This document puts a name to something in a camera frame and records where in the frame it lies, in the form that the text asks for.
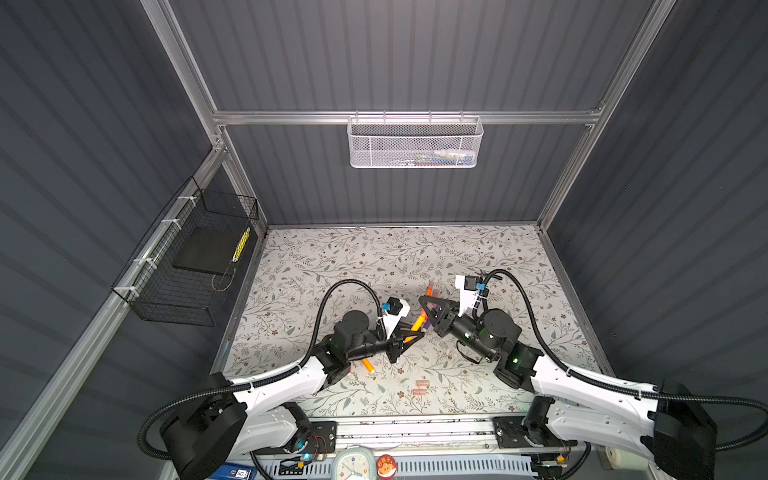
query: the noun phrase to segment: metal mesh basket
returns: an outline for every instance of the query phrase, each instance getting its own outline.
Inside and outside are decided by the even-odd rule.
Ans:
[[[472,168],[477,165],[482,123],[347,124],[349,162],[355,168]]]
[[[113,290],[143,320],[198,326],[228,321],[257,243],[257,212],[255,198],[198,190],[175,219],[164,220],[164,232],[141,259],[132,284],[114,285]],[[223,275],[174,266],[174,258],[197,227],[236,234],[250,228],[238,260],[222,266]]]

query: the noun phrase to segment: clock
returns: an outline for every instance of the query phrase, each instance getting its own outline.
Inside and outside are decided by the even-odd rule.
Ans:
[[[376,461],[368,449],[342,450],[333,459],[331,480],[375,480],[376,476]]]

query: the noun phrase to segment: floral patterned surface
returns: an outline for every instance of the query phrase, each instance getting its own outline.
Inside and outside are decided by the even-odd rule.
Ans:
[[[430,281],[433,295],[457,300],[455,275],[496,267],[521,281],[550,347],[566,362],[597,370],[534,227],[513,226],[271,230],[224,373],[259,373],[303,356],[319,302],[342,278],[367,282],[382,301],[404,298],[412,308],[407,321],[413,322]],[[510,313],[523,329],[520,341],[537,346],[511,281],[493,280],[490,288],[489,306]],[[373,309],[359,286],[341,286],[326,305],[319,339],[345,312],[373,317]],[[440,338],[429,329],[396,364],[380,354],[370,359],[376,371],[368,373],[353,362],[342,381],[299,404],[315,417],[528,409],[530,393],[496,379],[495,362],[463,359],[455,344],[452,336]]]

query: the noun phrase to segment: gray wall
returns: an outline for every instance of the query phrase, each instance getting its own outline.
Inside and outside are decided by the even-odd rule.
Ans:
[[[171,4],[221,110],[469,111],[597,107],[650,1]],[[408,171],[352,169],[343,127],[229,130],[270,223],[309,224],[535,220],[583,128],[487,126],[476,168]]]
[[[584,127],[492,125],[475,168],[349,165],[346,127],[228,127],[271,224],[536,220]]]
[[[210,144],[138,2],[0,3],[0,78],[2,445]],[[35,471],[97,447],[137,465],[110,429],[191,387],[216,335],[127,319]],[[171,380],[145,406],[124,393],[149,369]]]
[[[766,105],[768,3],[678,2],[549,232],[619,376],[768,401]]]

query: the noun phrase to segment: red lid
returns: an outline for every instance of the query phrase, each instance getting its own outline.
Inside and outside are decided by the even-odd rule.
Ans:
[[[379,474],[379,478],[382,480],[390,480],[395,478],[397,473],[397,462],[391,455],[382,455],[376,460],[376,473]]]

